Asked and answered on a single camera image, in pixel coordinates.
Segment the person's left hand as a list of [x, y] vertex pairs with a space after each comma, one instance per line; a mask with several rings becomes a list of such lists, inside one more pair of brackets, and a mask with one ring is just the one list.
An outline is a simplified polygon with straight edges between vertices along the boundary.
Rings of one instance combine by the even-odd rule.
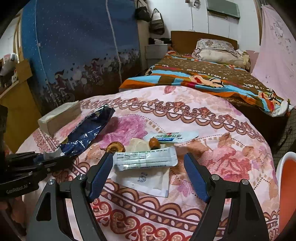
[[16, 223], [20, 223], [22, 225], [25, 224], [26, 221], [26, 207], [22, 200], [22, 197], [17, 197], [12, 200], [11, 203], [11, 218]]

